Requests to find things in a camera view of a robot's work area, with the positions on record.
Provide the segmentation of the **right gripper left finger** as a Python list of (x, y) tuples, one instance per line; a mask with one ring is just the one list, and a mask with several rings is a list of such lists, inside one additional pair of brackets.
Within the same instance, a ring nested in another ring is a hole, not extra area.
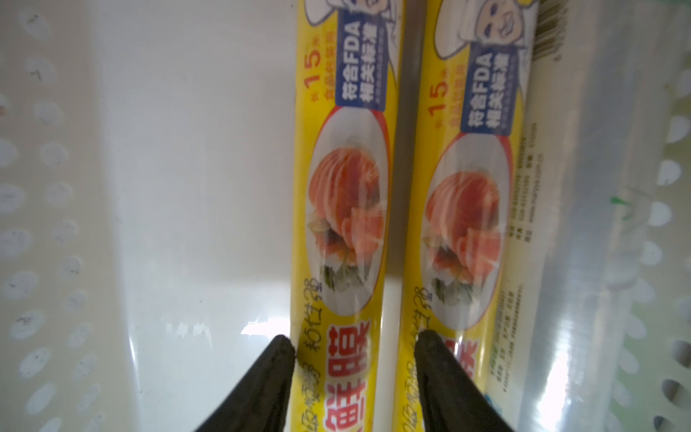
[(278, 335), (198, 432), (282, 432), (295, 368), (295, 348)]

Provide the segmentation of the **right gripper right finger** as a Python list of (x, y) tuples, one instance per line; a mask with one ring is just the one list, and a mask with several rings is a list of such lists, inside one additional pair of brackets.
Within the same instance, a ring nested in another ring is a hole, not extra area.
[(414, 356), (426, 431), (512, 431), (435, 331), (419, 333)]

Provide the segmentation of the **yellow wrap roll group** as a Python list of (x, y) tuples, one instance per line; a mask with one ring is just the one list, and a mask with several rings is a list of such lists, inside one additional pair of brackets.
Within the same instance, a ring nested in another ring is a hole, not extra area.
[(374, 424), (405, 12), (297, 5), (293, 431)]
[(420, 431), (414, 347), (435, 331), (489, 376), (536, 1), (431, 1), (421, 58), (392, 427)]

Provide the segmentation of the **white plastic perforated basket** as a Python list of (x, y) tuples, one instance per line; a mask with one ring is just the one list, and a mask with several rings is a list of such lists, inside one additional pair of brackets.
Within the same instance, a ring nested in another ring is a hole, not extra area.
[[(293, 345), (299, 2), (2, 3), (2, 430), (193, 431)], [(431, 1), (401, 2), (369, 431), (396, 431)], [(690, 31), (600, 431), (689, 428)]]

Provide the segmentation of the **white green wrap roll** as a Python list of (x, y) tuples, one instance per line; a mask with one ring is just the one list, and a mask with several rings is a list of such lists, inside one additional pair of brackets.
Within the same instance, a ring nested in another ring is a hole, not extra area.
[(543, 1), (487, 396), (516, 431), (604, 428), (649, 227), (684, 1)]

